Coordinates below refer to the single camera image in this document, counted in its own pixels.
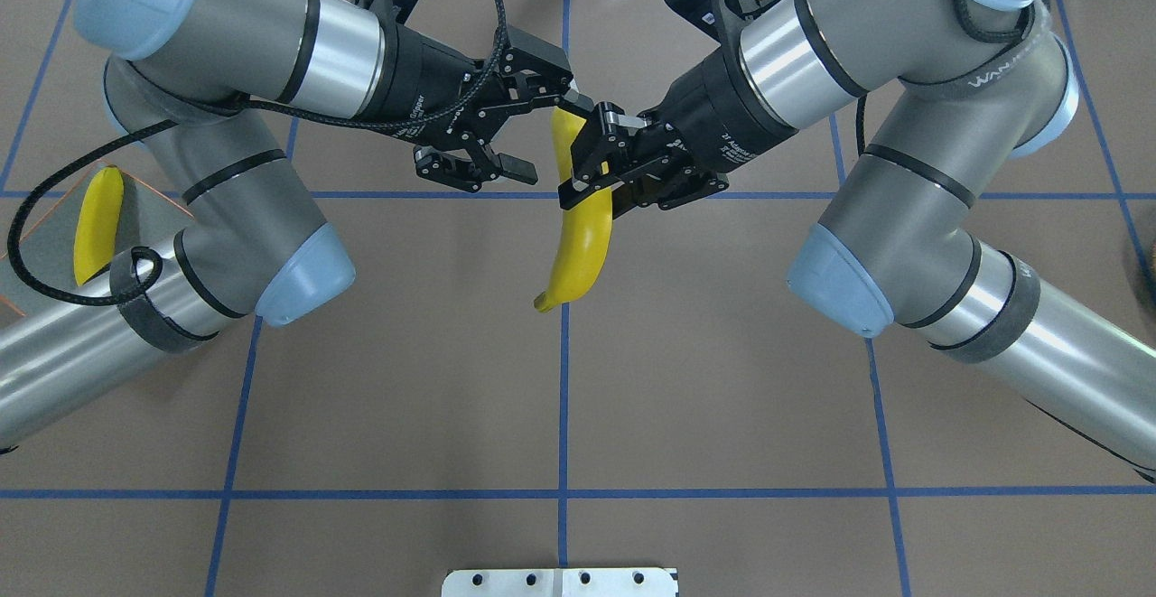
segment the grid line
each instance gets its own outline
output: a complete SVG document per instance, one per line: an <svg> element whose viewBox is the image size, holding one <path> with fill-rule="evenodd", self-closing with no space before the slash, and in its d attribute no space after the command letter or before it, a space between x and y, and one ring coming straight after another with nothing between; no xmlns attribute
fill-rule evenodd
<svg viewBox="0 0 1156 597"><path fill-rule="evenodd" d="M562 50L570 56L570 0L562 0ZM558 567L565 568L570 566L570 303L562 304L558 331Z"/></svg>
<svg viewBox="0 0 1156 597"><path fill-rule="evenodd" d="M232 427L232 443L229 447L229 465L225 470L224 487L221 491L221 509L217 513L216 532L213 536L213 553L209 557L208 577L205 581L205 597L216 592L216 577L221 567L221 553L224 548L224 531L229 525L229 508L232 504L232 485L237 477L237 458L240 455L240 437L245 432L245 415L249 413L249 391L253 385L253 371L257 368L257 341L261 337L262 319L253 319L253 332L249 340L249 355L245 359L245 375L240 383L240 397L237 399L237 417Z"/></svg>
<svg viewBox="0 0 1156 597"><path fill-rule="evenodd" d="M64 29L65 17L68 16L68 8L72 7L72 1L65 0L64 5L60 6L60 15L57 16L57 24L52 29L52 37L49 38L49 45L44 50L44 58L40 60L40 69L37 69L36 80L32 81L32 90L28 93L28 102L24 103L24 111L21 112L20 123L16 125L16 135L12 138L12 146L8 148L8 159L5 160L3 170L0 170L0 191L8 184L8 176L12 175L12 168L16 163L16 153L20 152L20 142L24 138L24 128L28 127L28 121L32 116L32 108L36 106L36 97L40 94L40 84L49 72L49 62L52 61L52 53L57 50L57 42L60 40L60 32Z"/></svg>
<svg viewBox="0 0 1156 597"><path fill-rule="evenodd" d="M891 444L887 436L887 417L883 413L883 391L879 382L879 366L875 363L875 342L864 338L867 361L870 363L872 397L875 405L875 423L879 429L879 449L883 459L883 481L887 482L887 506L891 515L891 537L895 539L895 559L899 570L899 589L903 597L911 597L911 576L907 572L907 551L903 541L903 522L899 517L899 498L895 489L895 471L891 464Z"/></svg>
<svg viewBox="0 0 1156 597"><path fill-rule="evenodd" d="M482 489L234 489L236 501L388 501L437 502L462 500L832 500L880 499L891 493L903 499L1151 495L1156 485L1039 485L1039 486L879 486L780 488L482 488ZM220 500L224 491L133 488L6 488L0 500Z"/></svg>
<svg viewBox="0 0 1156 597"><path fill-rule="evenodd" d="M831 127L831 147L835 154L835 172L839 186L847 180L846 168L843 164L843 141L839 138L839 124L832 113L828 117ZM879 366L875 363L875 342L864 338L867 347L867 364L872 386L872 401L875 408L875 429L879 435L880 460L883 464L883 481L887 485L882 495L887 498L888 514L891 519L891 539L895 543L896 572L899 575L899 591L903 597L911 597L911 575L907 570L907 551L903 540L903 522L899 516L899 499L895 488L895 472L891 465L891 444L887 436L887 415L883 411L883 391L879 382Z"/></svg>

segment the banana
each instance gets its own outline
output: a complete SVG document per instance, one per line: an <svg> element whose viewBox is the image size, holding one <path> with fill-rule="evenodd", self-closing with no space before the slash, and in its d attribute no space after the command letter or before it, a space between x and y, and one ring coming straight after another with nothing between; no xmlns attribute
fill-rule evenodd
<svg viewBox="0 0 1156 597"><path fill-rule="evenodd" d="M561 109L555 109L550 117L554 156L557 157L562 180L570 178L570 145L585 123ZM610 246L610 226L614 223L610 192L610 189L601 190L573 209L562 212L562 237L558 252L554 256L550 282L546 292L534 300L538 312L549 312L557 305L575 301L598 280Z"/></svg>
<svg viewBox="0 0 1156 597"><path fill-rule="evenodd" d="M84 191L73 243L73 275L82 286L112 260L125 180L116 165L96 172Z"/></svg>

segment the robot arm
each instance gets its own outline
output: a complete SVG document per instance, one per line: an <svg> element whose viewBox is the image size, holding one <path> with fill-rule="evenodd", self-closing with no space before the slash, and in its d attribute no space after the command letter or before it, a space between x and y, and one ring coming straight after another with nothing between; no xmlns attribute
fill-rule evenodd
<svg viewBox="0 0 1156 597"><path fill-rule="evenodd" d="M906 91L813 227L792 290L862 337L916 330L1153 481L1156 352L961 228L999 167L1075 112L1040 0L666 2L719 49L637 117L596 105L563 208L620 183L616 216L722 191L731 170L898 78Z"/></svg>
<svg viewBox="0 0 1156 597"><path fill-rule="evenodd" d="M284 325L353 283L335 230L253 109L409 141L421 177L466 192L499 176L536 182L491 139L511 116L592 103L571 90L563 51L507 28L495 1L495 53L474 60L405 25L417 0L77 0L77 30L113 53L114 125L147 134L195 223L0 331L0 452L245 315Z"/></svg>

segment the blue tape line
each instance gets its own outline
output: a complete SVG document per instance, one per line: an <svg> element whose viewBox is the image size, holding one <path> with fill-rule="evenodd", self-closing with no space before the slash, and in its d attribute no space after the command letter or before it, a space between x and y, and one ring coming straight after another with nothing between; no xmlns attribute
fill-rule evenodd
<svg viewBox="0 0 1156 597"><path fill-rule="evenodd" d="M29 194L30 193L28 191L0 191L0 198L3 198L6 200L7 199L22 200L22 199L27 198ZM62 198L62 197L65 197L65 192L64 191L49 191L47 193L44 193L44 197L45 198Z"/></svg>
<svg viewBox="0 0 1156 597"><path fill-rule="evenodd" d="M1000 498L1053 495L1156 495L1156 486L1087 485L1087 486L916 486L896 487L897 498ZM453 501L453 500L558 500L563 492L554 488L495 489L235 489L230 501ZM566 500L796 500L888 498L884 487L846 488L570 488ZM124 489L124 488L7 488L0 500L220 500L223 491L198 489Z"/></svg>
<svg viewBox="0 0 1156 597"><path fill-rule="evenodd" d="M570 54L570 0L562 0L562 50Z"/></svg>
<svg viewBox="0 0 1156 597"><path fill-rule="evenodd" d="M835 119L835 115L827 117L831 123L831 145L835 147L835 175L839 178L839 185L847 180L847 171L843 167L843 140L839 139L839 121Z"/></svg>
<svg viewBox="0 0 1156 597"><path fill-rule="evenodd" d="M1132 211L1128 208L1128 201L1124 193L1124 184L1120 183L1120 175L1116 170L1116 162L1112 160L1112 150L1107 147L1107 137L1104 135L1104 127L1099 121L1099 112L1096 111L1096 103L1091 97L1091 91L1088 89L1088 79L1084 78L1083 67L1080 65L1080 52L1076 50L1072 27L1068 24L1067 9L1065 8L1064 0L1055 0L1055 5L1059 9L1060 22L1064 24L1064 32L1068 42L1068 50L1072 51L1072 62L1076 72L1076 79L1080 81L1080 91L1083 94L1083 97L1088 103L1088 115L1091 116L1091 125L1096 130L1096 139L1099 141L1099 149L1104 155L1104 163L1107 165L1107 174L1112 178L1112 187L1116 189L1116 198L1120 202L1120 213L1124 214L1124 222L1128 228L1128 237L1132 238L1132 248L1135 250L1136 260L1140 263L1140 271L1144 277L1144 285L1148 287L1148 296L1154 303L1156 303L1156 279L1153 278L1151 268L1148 265L1148 256L1144 255L1144 248L1140 244L1140 235L1139 231L1136 231L1135 222L1132 220Z"/></svg>
<svg viewBox="0 0 1156 597"><path fill-rule="evenodd" d="M3 488L3 500L220 500L221 491L165 488Z"/></svg>
<svg viewBox="0 0 1156 597"><path fill-rule="evenodd" d="M286 140L286 159L289 161L292 161L292 152L297 146L297 126L299 124L299 118L294 118L289 124L289 138Z"/></svg>
<svg viewBox="0 0 1156 597"><path fill-rule="evenodd" d="M980 498L1011 495L1156 495L1154 485L1120 486L929 486L896 488L899 498Z"/></svg>
<svg viewBox="0 0 1156 597"><path fill-rule="evenodd" d="M883 458L883 479L887 482L887 503L891 511L891 536L895 538L895 558L899 569L899 588L903 597L911 597L911 576L907 573L907 552L903 543L903 523L899 519L899 499L895 488L891 466L891 444L887 436L887 417L883 413L883 392L879 383L879 366L875 363L875 342L865 339L867 361L870 363L870 386L875 403L875 425L879 428L879 449Z"/></svg>
<svg viewBox="0 0 1156 597"><path fill-rule="evenodd" d="M558 369L558 567L569 566L570 495L570 304L562 304Z"/></svg>
<svg viewBox="0 0 1156 597"><path fill-rule="evenodd" d="M229 506L232 502L232 482L237 477L237 457L240 452L240 437L245 432L245 414L249 412L249 391L253 385L253 370L257 368L257 341L261 337L260 317L253 319L253 333L249 338L249 358L245 361L245 377L240 384L240 398L237 400L237 419L232 426L232 444L229 447L229 465L224 476L224 489L221 496L221 510L217 513L216 533L213 537L213 554L209 557L208 577L205 581L205 597L216 592L216 577L221 568L221 551L224 547L224 530L229 525Z"/></svg>
<svg viewBox="0 0 1156 597"><path fill-rule="evenodd" d="M16 135L13 137L12 146L8 148L8 159L3 162L3 170L0 170L0 190L3 190L5 185L8 184L8 176L12 175L12 168L16 163L16 153L20 152L20 142L24 138L24 128L28 127L28 120L32 116L32 108L36 106L36 97L40 94L40 84L49 72L49 62L52 60L53 51L57 50L57 42L60 39L60 32L64 29L65 17L68 16L71 5L72 0L65 0L60 8L60 15L57 16L57 25L52 29L52 37L49 38L49 46L44 50L44 58L40 60L40 69L36 72L32 90L29 91L28 102L24 103L24 112L20 115L20 124L16 125Z"/></svg>
<svg viewBox="0 0 1156 597"><path fill-rule="evenodd" d="M865 488L573 488L571 500L777 500L800 498L887 498L888 489Z"/></svg>
<svg viewBox="0 0 1156 597"><path fill-rule="evenodd" d="M232 500L554 500L553 488L495 489L249 489L234 491Z"/></svg>
<svg viewBox="0 0 1156 597"><path fill-rule="evenodd" d="M570 0L562 0L562 50L570 54ZM570 566L570 304L558 319L558 567Z"/></svg>

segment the metal plate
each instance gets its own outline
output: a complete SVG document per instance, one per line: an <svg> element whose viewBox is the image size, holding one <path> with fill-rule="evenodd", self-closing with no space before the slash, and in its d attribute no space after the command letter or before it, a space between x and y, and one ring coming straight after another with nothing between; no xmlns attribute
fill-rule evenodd
<svg viewBox="0 0 1156 597"><path fill-rule="evenodd" d="M672 568L455 570L442 597L677 597Z"/></svg>

